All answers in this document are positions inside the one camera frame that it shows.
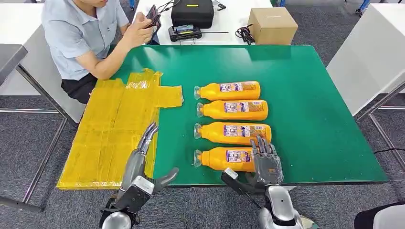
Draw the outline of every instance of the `bottle cap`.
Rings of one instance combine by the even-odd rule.
[[[194,138],[195,139],[198,139],[201,137],[201,129],[202,129],[202,126],[200,124],[196,123],[194,125]]]
[[[204,116],[204,104],[197,103],[197,117],[201,118]]]
[[[200,99],[201,98],[200,87],[198,87],[198,86],[194,87],[194,98],[195,99]]]
[[[201,154],[202,152],[198,149],[194,151],[194,167],[200,167],[201,166]]]

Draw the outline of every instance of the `black pants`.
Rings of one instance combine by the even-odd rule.
[[[90,93],[97,83],[91,73],[87,74],[80,80],[64,80],[62,79],[61,87],[69,95],[69,97],[78,100],[83,104],[87,104]]]

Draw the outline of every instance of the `bottle label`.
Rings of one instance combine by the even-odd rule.
[[[244,150],[227,150],[226,161],[230,163],[250,162],[251,156],[248,151]]]
[[[263,111],[263,103],[261,101],[254,102],[238,102],[238,103],[224,103],[225,112],[254,112]]]
[[[224,136],[229,137],[266,137],[264,126],[259,125],[224,125]]]
[[[256,84],[253,81],[240,83],[220,83],[219,90],[221,92],[239,92],[256,89]]]

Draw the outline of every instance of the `man's arm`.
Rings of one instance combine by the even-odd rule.
[[[119,28],[119,30],[121,31],[121,34],[122,34],[122,35],[125,34],[125,31],[127,31],[127,29],[128,29],[129,26],[130,26],[130,24],[128,23],[128,24],[126,24],[126,25],[124,25],[124,26],[121,26],[121,27]]]
[[[127,53],[132,48],[140,46],[151,39],[153,29],[143,29],[149,24],[150,20],[145,20],[128,26],[122,40],[118,42],[112,53],[104,60],[98,60],[93,51],[88,51],[76,57],[77,62],[95,78],[100,80],[109,79],[121,67]]]

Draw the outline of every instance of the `humanoid robot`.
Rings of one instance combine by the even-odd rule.
[[[145,175],[146,154],[158,126],[152,123],[139,141],[137,149],[132,151],[125,167],[121,188],[116,197],[111,198],[105,208],[99,227],[102,229],[131,229],[139,223],[138,212],[152,194],[172,182],[178,172],[173,168],[166,176],[152,179]],[[264,139],[257,138],[257,146],[252,141],[256,174],[247,173],[250,185],[237,180],[238,174],[226,169],[221,179],[240,195],[261,194],[265,197],[265,206],[260,207],[259,224],[261,229],[308,229],[293,208],[288,191],[277,184],[283,180],[280,158],[274,146]]]

